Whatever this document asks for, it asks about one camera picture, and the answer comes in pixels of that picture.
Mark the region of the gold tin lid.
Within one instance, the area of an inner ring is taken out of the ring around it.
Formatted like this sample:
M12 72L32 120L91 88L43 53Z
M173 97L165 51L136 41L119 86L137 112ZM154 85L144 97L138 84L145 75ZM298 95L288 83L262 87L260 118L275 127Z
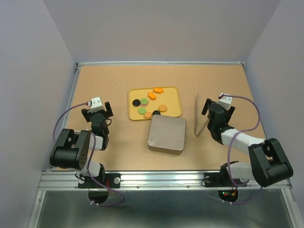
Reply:
M186 120L179 117L154 115L147 146L150 151L180 155L185 146Z

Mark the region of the metal serving tongs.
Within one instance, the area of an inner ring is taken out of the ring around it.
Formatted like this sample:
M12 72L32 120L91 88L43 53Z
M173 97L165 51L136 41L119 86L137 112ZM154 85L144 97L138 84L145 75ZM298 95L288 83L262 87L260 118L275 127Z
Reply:
M195 98L195 115L194 115L194 136L199 137L201 133L207 128L208 118L201 114L202 107L200 104L200 96L197 93Z

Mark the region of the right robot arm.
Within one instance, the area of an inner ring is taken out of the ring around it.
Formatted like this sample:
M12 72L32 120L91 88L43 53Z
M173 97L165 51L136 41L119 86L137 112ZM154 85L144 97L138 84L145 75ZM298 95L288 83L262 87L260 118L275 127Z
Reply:
M217 102L208 98L201 112L208 117L207 129L213 140L228 147L227 163L218 177L220 183L236 185L236 180L251 180L268 187L291 178L294 170L277 139L256 138L247 134L249 130L237 130L228 124L235 110L232 99L227 94L221 94ZM247 154L249 162L231 161L232 149Z

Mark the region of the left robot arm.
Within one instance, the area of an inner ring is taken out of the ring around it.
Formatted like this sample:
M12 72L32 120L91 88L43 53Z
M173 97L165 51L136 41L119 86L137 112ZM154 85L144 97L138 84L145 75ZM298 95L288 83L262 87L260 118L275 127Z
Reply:
M91 124L90 130L79 132L73 129L63 128L58 136L55 136L60 120L74 108L88 106L81 110L86 122ZM105 178L105 168L102 164L93 162L94 151L104 151L109 142L109 128L107 121L113 116L109 102L103 103L100 97L70 107L61 114L53 129L54 147L50 153L50 165L62 169L73 170L77 177L86 181L89 179L95 187L110 187Z

